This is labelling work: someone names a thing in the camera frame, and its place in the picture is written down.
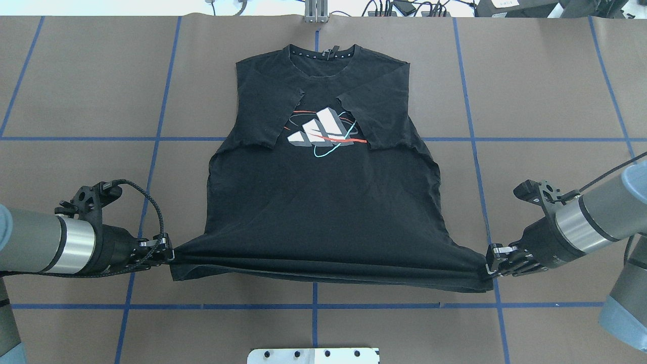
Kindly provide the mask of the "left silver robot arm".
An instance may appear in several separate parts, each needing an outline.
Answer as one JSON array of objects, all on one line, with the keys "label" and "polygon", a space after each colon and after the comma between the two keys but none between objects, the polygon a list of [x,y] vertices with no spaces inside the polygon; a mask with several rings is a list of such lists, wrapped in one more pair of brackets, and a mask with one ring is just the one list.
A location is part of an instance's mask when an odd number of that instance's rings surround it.
[{"label": "left silver robot arm", "polygon": [[148,270],[173,258],[169,237],[133,237],[99,217],[76,219],[2,206],[2,277],[103,278]]}]

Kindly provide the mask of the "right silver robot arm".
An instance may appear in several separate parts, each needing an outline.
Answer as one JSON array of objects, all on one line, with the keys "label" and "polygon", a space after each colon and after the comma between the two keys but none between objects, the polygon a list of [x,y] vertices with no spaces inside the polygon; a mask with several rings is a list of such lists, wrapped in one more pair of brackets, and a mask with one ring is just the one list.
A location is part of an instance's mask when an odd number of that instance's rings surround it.
[{"label": "right silver robot arm", "polygon": [[639,236],[606,297],[598,322],[616,339],[645,352],[645,161],[621,164],[622,172],[596,188],[562,193],[548,182],[525,180],[516,198],[538,205],[543,218],[528,225],[508,246],[487,251],[490,278],[535,274]]}]

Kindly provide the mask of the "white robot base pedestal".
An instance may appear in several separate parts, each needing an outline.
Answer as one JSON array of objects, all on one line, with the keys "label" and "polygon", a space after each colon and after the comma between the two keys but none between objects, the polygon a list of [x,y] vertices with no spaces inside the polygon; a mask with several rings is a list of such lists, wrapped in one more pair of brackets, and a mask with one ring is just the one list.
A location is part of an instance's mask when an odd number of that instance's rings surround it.
[{"label": "white robot base pedestal", "polygon": [[250,351],[247,363],[381,363],[378,348],[262,348]]}]

